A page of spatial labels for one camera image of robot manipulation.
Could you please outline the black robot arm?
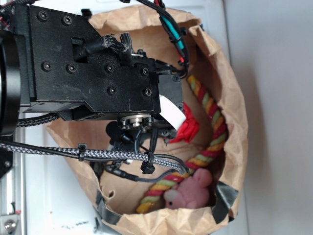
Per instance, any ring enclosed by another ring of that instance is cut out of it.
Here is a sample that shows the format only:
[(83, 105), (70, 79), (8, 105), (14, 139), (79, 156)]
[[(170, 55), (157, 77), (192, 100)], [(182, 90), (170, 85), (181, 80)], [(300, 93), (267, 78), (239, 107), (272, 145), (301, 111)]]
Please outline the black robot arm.
[(101, 36), (88, 20), (16, 0), (0, 8), (0, 147), (80, 161), (137, 160), (183, 171), (176, 157), (13, 142), (17, 128), (65, 121), (116, 120), (121, 129), (177, 130), (182, 71), (133, 51), (128, 34)]

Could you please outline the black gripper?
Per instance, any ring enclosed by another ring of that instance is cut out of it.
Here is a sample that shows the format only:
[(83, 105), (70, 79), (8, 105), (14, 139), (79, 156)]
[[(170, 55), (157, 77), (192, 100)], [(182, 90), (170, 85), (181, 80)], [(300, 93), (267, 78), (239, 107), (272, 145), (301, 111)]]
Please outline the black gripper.
[(176, 130), (160, 115), (159, 95), (183, 111), (183, 95), (177, 69), (162, 61), (146, 57), (144, 52), (132, 55), (106, 51), (105, 119), (112, 150), (107, 161), (149, 160), (140, 152), (141, 144), (150, 139), (148, 154), (155, 151), (157, 138), (174, 138)]

